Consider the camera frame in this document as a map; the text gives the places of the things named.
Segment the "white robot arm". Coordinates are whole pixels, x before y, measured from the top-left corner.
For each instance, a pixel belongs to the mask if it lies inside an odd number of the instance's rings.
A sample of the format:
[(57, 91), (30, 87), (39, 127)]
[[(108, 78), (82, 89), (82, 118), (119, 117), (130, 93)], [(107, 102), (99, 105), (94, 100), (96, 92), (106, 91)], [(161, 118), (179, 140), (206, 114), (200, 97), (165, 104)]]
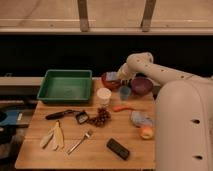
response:
[(134, 53), (118, 70), (142, 73), (162, 86), (155, 101), (156, 171), (213, 171), (213, 79), (157, 65)]

